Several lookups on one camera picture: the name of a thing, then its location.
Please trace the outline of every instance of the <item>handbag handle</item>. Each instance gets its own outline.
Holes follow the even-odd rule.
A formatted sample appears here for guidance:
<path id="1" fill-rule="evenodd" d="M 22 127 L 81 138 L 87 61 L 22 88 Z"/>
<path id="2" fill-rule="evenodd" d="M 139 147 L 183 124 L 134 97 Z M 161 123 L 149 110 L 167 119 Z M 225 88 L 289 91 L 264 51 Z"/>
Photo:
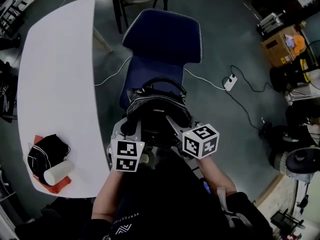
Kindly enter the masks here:
<path id="1" fill-rule="evenodd" d="M 165 82 L 165 83 L 169 83 L 173 86 L 175 86 L 181 93 L 183 96 L 186 96 L 187 95 L 187 91 L 185 88 L 183 88 L 183 86 L 178 83 L 177 81 L 171 79 L 171 78 L 168 78 L 168 77 L 155 77 L 155 78 L 152 78 L 148 81 L 146 81 L 143 85 L 142 85 L 142 89 L 145 89 L 145 88 L 152 88 L 152 84 L 154 83 L 158 83 L 158 82 Z"/>

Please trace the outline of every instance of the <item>red fabric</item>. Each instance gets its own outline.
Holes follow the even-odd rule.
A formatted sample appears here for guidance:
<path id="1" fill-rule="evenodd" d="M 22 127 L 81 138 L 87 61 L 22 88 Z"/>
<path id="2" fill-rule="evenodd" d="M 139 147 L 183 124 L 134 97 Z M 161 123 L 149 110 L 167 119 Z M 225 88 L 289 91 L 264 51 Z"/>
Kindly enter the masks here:
<path id="1" fill-rule="evenodd" d="M 33 143 L 34 144 L 37 144 L 39 141 L 41 141 L 44 137 L 42 136 L 39 136 L 39 135 L 36 135 L 34 136 L 34 141 Z M 64 179 L 60 180 L 57 184 L 55 184 L 54 186 L 47 186 L 47 185 L 44 185 L 42 184 L 40 181 L 39 181 L 39 178 L 37 176 L 35 176 L 33 174 L 33 177 L 43 186 L 45 187 L 50 193 L 53 193 L 53 194 L 58 194 L 65 186 L 67 186 L 68 184 L 71 183 L 71 179 L 67 176 L 65 177 Z"/>

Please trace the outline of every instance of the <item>orange cloth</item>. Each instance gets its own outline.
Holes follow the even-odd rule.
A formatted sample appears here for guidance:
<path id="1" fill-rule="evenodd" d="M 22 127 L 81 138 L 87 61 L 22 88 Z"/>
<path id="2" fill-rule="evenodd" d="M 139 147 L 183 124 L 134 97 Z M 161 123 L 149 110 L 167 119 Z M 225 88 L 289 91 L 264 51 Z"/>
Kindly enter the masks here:
<path id="1" fill-rule="evenodd" d="M 37 144 L 39 141 L 41 141 L 44 137 L 36 135 L 34 136 L 34 144 Z M 39 181 L 39 178 L 35 175 L 33 175 L 33 177 L 43 186 L 45 187 L 50 193 L 53 194 L 58 194 L 65 186 L 67 186 L 68 184 L 71 183 L 71 179 L 67 176 L 64 179 L 60 180 L 57 184 L 55 184 L 54 186 L 47 186 L 42 184 Z"/>
<path id="2" fill-rule="evenodd" d="M 296 56 L 300 55 L 306 50 L 305 38 L 302 35 L 294 35 L 294 53 Z"/>

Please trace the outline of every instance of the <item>forearm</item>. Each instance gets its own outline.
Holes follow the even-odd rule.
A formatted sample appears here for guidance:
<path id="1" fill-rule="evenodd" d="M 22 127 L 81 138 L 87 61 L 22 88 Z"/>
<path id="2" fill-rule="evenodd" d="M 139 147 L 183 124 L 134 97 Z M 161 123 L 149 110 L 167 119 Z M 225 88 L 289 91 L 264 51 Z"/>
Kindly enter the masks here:
<path id="1" fill-rule="evenodd" d="M 213 193 L 217 193 L 217 188 L 225 188 L 226 196 L 236 193 L 235 184 L 232 180 L 221 171 L 212 161 L 210 156 L 203 159 L 197 159 L 197 164 L 205 178 L 206 183 Z"/>
<path id="2" fill-rule="evenodd" d="M 111 170 L 102 189 L 97 195 L 92 209 L 92 219 L 103 219 L 113 222 L 118 207 L 118 193 L 124 173 Z"/>

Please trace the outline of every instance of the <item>cardboard box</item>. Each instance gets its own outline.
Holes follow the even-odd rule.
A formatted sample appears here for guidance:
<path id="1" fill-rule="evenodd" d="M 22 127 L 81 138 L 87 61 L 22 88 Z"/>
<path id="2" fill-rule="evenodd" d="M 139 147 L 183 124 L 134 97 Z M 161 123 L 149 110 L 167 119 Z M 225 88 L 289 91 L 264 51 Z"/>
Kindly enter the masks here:
<path id="1" fill-rule="evenodd" d="M 278 33 L 271 36 L 268 40 L 261 43 L 271 64 L 278 68 L 295 60 L 296 54 L 294 48 L 286 44 L 285 35 L 300 35 L 293 26 L 286 27 Z"/>

